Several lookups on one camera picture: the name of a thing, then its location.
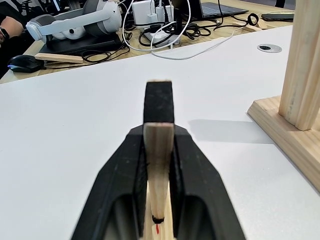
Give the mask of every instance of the black mouse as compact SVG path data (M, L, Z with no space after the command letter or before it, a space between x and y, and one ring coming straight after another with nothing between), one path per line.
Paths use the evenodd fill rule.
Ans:
M15 73L34 73L44 68L45 61L38 60L31 55L18 55L11 58L8 68Z

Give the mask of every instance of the power strip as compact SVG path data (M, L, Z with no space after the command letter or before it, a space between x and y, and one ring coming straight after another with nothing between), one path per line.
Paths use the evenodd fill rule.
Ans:
M147 33L144 34L144 36L145 36L150 42L151 42L152 38L154 37L154 35L155 35L155 33L151 33L151 32L147 32ZM158 33L155 35L154 39L153 39L152 45L160 42L161 40L167 38L168 36L169 36L169 34L166 33L166 32L164 32L164 31L158 32ZM171 43L173 40L175 40L175 39L177 38L177 36L178 36L178 35L172 35L171 37L169 37L169 39L167 39L166 41L160 43L160 44L157 45L156 47L162 47L162 46L164 46L164 45L167 45L167 44ZM176 42L174 43L174 45L179 44L179 41L180 41L180 40L176 41Z

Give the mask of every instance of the white table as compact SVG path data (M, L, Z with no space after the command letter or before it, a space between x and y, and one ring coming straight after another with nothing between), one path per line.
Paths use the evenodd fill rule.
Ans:
M246 114L281 94L291 30L235 36L185 61L148 54L1 84L0 239L72 236L98 171L142 124L150 79L173 81L176 124L220 172L248 240L318 239L318 192Z

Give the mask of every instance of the laptop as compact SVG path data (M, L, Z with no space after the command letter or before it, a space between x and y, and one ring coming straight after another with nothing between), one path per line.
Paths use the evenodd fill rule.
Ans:
M197 20L220 18L219 5L213 2L200 2L200 0L189 0L191 7L191 17ZM173 0L174 8L180 9L183 14L189 14L187 0ZM230 15L244 14L248 10L232 6L220 5L224 17Z

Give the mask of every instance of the white cable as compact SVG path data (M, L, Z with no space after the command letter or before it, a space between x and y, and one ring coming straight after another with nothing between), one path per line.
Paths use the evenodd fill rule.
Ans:
M192 55L192 56L177 58L177 57L169 57L169 56L158 55L158 54L156 54L156 53L154 52L155 50L160 50L160 49L164 49L164 48L166 48L166 47L172 46L172 44L174 44L176 41L178 41L178 40L180 39L180 37L182 36L182 34L183 34L183 33L185 32L185 30L187 29L187 27L188 27L188 25L189 25L189 23L190 23L190 20L191 20L191 7L190 7L190 2L189 2L189 0L186 0L186 2L187 2L187 4L188 4L188 10L189 10L188 21L186 22L186 24L185 24L184 28L182 29L181 33L177 36L177 38L176 38L175 40L173 40L172 42L170 42L170 43L168 43L168 44L166 44L166 45L164 45L164 46L157 47L157 48L152 48L152 44L153 44L153 41L154 41L154 39L155 39L156 34L159 33L162 29L164 29L164 28L166 28L166 27L168 27L168 26L176 23L175 21L172 21L172 22L170 22L170 23L162 26L161 28L159 28L159 29L154 33L154 35L153 35L153 37L152 37L152 39L151 39L150 49L138 49L138 48L135 48L135 47L131 46L131 45L128 43L128 41L126 40L126 38L125 38L125 22L126 22L127 15L128 15L128 13L129 13L129 9L131 8L131 6L132 6L132 4L134 3L134 1L135 1L135 0L132 0L132 1L131 1L130 5L129 5L129 7L128 7L128 10L126 11L126 13L125 13L125 15L124 15L123 25L122 25L122 38L123 38L123 41L125 42L125 44L126 44L129 48L131 48L131 49L133 49L133 50L141 51L141 52L151 52L152 55L154 55L154 56L156 56L156 57L158 57L158 58L168 59L168 60L187 60L187 59L191 59L191 58L193 58L193 57L195 57L195 56L198 56L198 55L203 54L203 53L205 53L205 52L207 52L207 51L210 51L211 49L214 49L214 48L218 47L219 45L225 43L226 41L230 40L230 39L235 35L235 32L236 32L236 31L238 31L238 30L240 30L240 29L243 29L243 27L237 28L236 30L234 30L234 31L232 32L231 36L227 37L227 38L224 39L223 41L221 41L221 42L219 42L219 43L216 43L215 45L210 46L210 47L208 47L208 48L206 48L206 49L204 49L204 50L202 50L202 51L200 51L200 52L198 52L198 53L196 53L196 54L194 54L194 55Z
M57 0L53 0L53 3L54 3L54 5L55 5L55 8L56 8L58 11L60 11L60 7L59 7L59 4L58 4Z
M124 4L124 1L114 1L114 2L116 2L118 5L119 4L122 4L124 7L125 7L125 9L128 11L128 8L127 8L127 6Z
M150 1L150 14L154 14L156 12L156 11L152 11L152 3L154 4L155 1L154 0Z
M207 52L207 51L210 51L211 49L214 49L214 48L220 46L221 44L223 44L223 43L225 43L226 41L230 40L230 39L235 35L235 32L236 32L236 31L238 31L238 30L240 30L240 29L243 29L243 28L244 28L244 27L237 28L236 30L234 30L234 31L232 32L231 36L227 37L227 38L224 39L223 41L218 42L218 43L216 43L215 45L210 46L210 47L208 47L208 48L206 48L206 49L204 49L204 50L202 50L202 51L200 51L200 52L198 52L198 53L196 53L196 54L194 54L194 55L191 55L191 56L181 57L181 58L169 57L169 56L158 55L158 54L156 54L156 53L153 52L153 51L151 52L151 54L154 55L154 56L156 56L156 57L158 57L158 58L169 59L169 60L187 60L187 59L191 59L191 58L193 58L193 57L195 57L195 56L198 56L198 55L200 55L200 54L203 54L203 53L205 53L205 52Z
M262 14L281 14L281 13L295 13L295 10L270 11L265 13L257 13L257 15L259 16Z
M126 18L127 18L128 13L129 13L129 9L131 8L131 6L132 6L132 4L134 3L134 1L135 1L135 0L132 0L132 1L131 1L130 5L129 5L129 7L128 7L128 11L126 11L126 13L125 13L125 15L124 15L123 25L122 25L122 39L123 39L124 43L125 43L129 48L131 48L131 49L133 49L133 50L140 51L140 52L152 52L152 51L155 50L155 49L152 48L152 44L150 44L150 49L138 49L138 48L135 48L135 47L131 46L131 45L127 42L127 40L126 40L126 38L125 38L125 23L126 23ZM182 29L181 33L176 37L175 40L173 40L172 42L170 42L170 43L168 43L168 44L166 44L166 45L164 45L164 46L157 47L156 50L164 49L164 48L169 47L170 45L174 44L176 41L178 41L178 40L180 39L180 37L182 36L182 34L183 34L183 33L185 32L185 30L187 29L187 27L188 27L188 25L189 25L189 23L190 23L190 20L191 20L191 8L190 8L190 2L189 2L189 0L186 0L186 2L188 3L189 17L188 17L188 21L186 22L186 24L185 24L184 28Z

